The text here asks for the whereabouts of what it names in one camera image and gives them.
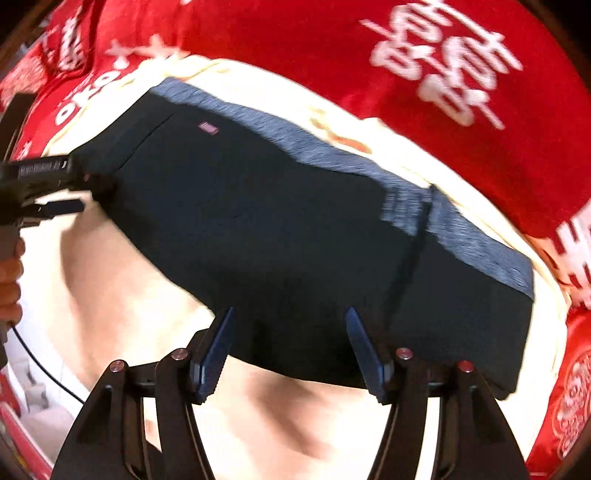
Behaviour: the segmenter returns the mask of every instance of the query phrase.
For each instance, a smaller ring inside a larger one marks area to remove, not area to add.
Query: red fabric with white text
[[[530,237],[575,304],[591,307],[591,98],[515,0],[66,0],[39,49],[47,82],[18,158],[41,154],[89,98],[147,57],[180,49],[243,61],[380,117],[446,163]],[[591,351],[591,337],[573,329],[588,316],[570,319],[564,369]],[[565,372],[547,423],[567,398]],[[566,436],[545,424],[532,471],[552,463],[546,454],[558,459]]]

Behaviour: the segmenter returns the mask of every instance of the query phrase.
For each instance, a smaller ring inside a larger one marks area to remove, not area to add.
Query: finger
[[[22,238],[19,238],[17,245],[14,248],[14,254],[17,256],[17,258],[21,258],[26,251],[27,247],[25,246],[25,241]]]
[[[22,277],[22,262],[17,258],[9,258],[0,263],[0,283],[11,283]]]
[[[16,325],[21,319],[22,307],[18,303],[0,307],[0,321],[11,322]]]
[[[0,283],[0,306],[12,305],[21,299],[21,287],[17,283]]]

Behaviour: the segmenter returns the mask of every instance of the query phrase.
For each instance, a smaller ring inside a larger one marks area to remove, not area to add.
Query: silver bolt
[[[121,372],[125,368],[125,362],[123,360],[115,360],[109,366],[109,369],[115,374]]]
[[[457,367],[465,374],[469,374],[474,371],[474,364],[468,360],[459,361],[457,363]]]
[[[189,352],[187,351],[186,348],[177,348],[172,354],[171,356],[175,359],[175,360],[185,360],[187,358],[187,356],[189,355]]]
[[[398,348],[396,356],[400,360],[410,360],[413,357],[413,351],[410,348]]]

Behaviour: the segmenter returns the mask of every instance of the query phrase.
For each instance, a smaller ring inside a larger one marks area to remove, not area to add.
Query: white fabric
[[[181,78],[227,102],[285,118],[335,147],[364,155],[417,185],[437,185],[486,234],[531,259],[535,303],[524,361],[516,393],[500,402],[527,457],[544,419],[564,355],[564,321],[569,304],[551,272],[505,217],[451,169],[380,120],[361,121],[283,77],[229,60],[173,56],[143,62],[137,71],[106,86],[92,98],[51,140],[45,154],[69,153],[90,140],[150,87],[169,76]],[[27,242],[34,244],[29,250],[43,251],[44,245],[51,245],[53,252],[45,248],[44,255],[55,254],[57,244],[47,237],[57,238],[69,227],[67,223],[49,223],[28,233]],[[83,350],[93,357],[84,368],[73,367],[87,384],[114,358],[123,357],[130,364],[154,361],[187,343],[195,330],[209,324],[210,312],[163,278],[99,209],[91,208],[82,215],[73,230],[65,234],[65,242],[63,263],[53,267],[52,277],[46,275],[43,281],[43,275],[36,272],[35,279],[32,276],[27,279],[31,288],[35,284],[36,288],[47,289],[53,283],[52,288],[61,291],[62,299],[72,293],[69,331],[81,333],[67,334],[69,342],[63,340],[66,328],[58,325],[54,316],[58,310],[63,312],[63,306],[44,308],[40,316],[49,325],[58,349],[60,344],[65,348],[64,344],[68,343],[67,363],[80,364]],[[25,257],[27,271],[34,269],[27,260]],[[62,268],[63,277],[70,285],[69,292],[59,286],[60,279],[55,276],[58,268]],[[116,296],[114,290],[121,287],[127,287],[126,296]],[[46,296],[46,301],[50,297],[50,303],[57,302],[57,297],[51,294]],[[259,403],[253,400],[257,382],[263,384],[274,377],[275,374],[229,359],[216,394],[196,409],[204,444],[218,478],[366,478],[388,409],[378,405],[365,391],[302,382],[320,399],[308,410],[304,409],[300,419],[303,428],[312,436],[320,436],[324,445],[326,454],[312,459],[286,447],[279,433],[269,431]],[[437,405],[437,400],[430,401],[418,480],[429,479],[431,475]],[[149,405],[147,412],[147,418],[155,419]],[[148,432],[155,433],[152,424]]]

